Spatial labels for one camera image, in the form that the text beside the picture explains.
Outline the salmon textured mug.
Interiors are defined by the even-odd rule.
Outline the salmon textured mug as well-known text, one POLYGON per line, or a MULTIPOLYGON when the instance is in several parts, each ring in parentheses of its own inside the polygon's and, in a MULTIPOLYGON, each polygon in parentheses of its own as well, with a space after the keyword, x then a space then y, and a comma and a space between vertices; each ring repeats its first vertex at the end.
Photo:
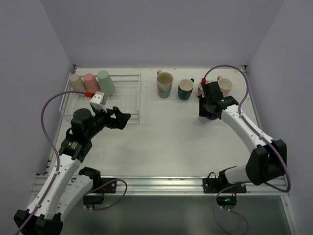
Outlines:
POLYGON ((200 83, 198 85, 197 97, 202 96, 202 94, 203 94, 202 83, 200 83))

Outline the purple tumbler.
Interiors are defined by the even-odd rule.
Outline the purple tumbler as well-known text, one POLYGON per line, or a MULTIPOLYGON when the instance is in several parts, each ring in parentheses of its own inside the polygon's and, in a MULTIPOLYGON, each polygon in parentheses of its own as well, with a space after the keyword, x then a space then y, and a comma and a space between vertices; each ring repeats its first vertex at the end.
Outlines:
POLYGON ((216 116, 205 116, 205 117, 203 117, 203 116, 198 116, 198 120, 199 120, 199 122, 201 122, 201 123, 208 123, 208 122, 214 121, 214 120, 216 120, 216 119, 217 119, 216 116))

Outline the light pink mug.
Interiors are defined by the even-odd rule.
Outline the light pink mug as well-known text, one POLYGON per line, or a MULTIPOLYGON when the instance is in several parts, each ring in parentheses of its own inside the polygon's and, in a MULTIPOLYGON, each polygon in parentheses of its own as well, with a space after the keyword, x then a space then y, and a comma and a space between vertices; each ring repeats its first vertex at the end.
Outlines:
POLYGON ((233 87, 232 82, 227 78, 223 78, 222 76, 217 77, 217 82, 219 84, 221 92, 223 93, 223 96, 224 97, 228 96, 229 92, 233 87))

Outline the dark green mug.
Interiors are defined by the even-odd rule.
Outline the dark green mug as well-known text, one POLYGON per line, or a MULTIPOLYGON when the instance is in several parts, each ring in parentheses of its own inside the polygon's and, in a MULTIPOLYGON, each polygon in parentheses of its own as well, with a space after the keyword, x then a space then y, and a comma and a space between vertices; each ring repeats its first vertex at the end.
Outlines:
POLYGON ((178 85, 178 96, 180 100, 188 100, 194 87, 194 79, 183 79, 178 85))

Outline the floral beige mug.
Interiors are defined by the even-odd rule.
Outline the floral beige mug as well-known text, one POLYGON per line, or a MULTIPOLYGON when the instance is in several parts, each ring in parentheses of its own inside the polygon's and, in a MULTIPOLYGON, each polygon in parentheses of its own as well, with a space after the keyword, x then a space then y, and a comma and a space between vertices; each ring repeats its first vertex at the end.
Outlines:
POLYGON ((168 72, 157 71, 157 94, 160 98, 168 98, 171 93, 174 78, 168 72))

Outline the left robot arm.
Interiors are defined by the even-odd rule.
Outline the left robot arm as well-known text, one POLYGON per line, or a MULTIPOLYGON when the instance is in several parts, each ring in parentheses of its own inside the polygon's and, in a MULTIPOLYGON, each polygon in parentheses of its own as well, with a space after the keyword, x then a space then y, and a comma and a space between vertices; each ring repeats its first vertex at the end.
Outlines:
POLYGON ((54 170, 40 192, 26 210, 18 210, 14 221, 16 234, 58 235, 64 220, 75 205, 88 192, 101 188, 98 170, 85 167, 76 180, 69 185, 92 147, 91 139, 103 128, 124 129, 131 114, 122 113, 117 107, 107 110, 78 109, 71 120, 71 128, 61 144, 54 170))

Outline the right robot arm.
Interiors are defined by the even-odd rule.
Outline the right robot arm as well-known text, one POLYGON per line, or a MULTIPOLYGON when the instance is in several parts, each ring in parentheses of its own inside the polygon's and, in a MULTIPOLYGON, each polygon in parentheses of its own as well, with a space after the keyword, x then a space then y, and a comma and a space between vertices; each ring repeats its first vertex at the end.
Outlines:
POLYGON ((283 140, 275 141, 241 111, 232 96, 224 97, 217 82, 202 85, 199 97, 199 115, 216 117, 227 124, 243 141, 250 157, 246 165, 233 166, 220 171, 218 180, 223 186, 236 183, 260 185, 286 174, 287 146, 283 140))

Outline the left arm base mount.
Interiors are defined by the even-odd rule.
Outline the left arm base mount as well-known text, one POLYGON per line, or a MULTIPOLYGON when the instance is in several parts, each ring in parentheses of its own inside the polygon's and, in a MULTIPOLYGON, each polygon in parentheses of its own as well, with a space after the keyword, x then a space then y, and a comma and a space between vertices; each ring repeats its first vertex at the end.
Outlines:
POLYGON ((91 193, 115 193, 116 192, 116 178, 100 178, 93 184, 92 189, 89 191, 91 193))

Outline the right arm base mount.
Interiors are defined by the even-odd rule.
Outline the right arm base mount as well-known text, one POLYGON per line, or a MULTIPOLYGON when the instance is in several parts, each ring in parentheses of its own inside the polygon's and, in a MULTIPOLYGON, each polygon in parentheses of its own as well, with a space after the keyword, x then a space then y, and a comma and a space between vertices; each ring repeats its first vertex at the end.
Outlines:
MULTIPOLYGON (((214 172, 210 172, 205 178, 202 178, 202 187, 204 193, 217 194, 221 190, 230 187, 231 184, 223 181, 220 176, 217 176, 214 172)), ((235 186, 227 189, 224 193, 247 193, 246 186, 235 186)))

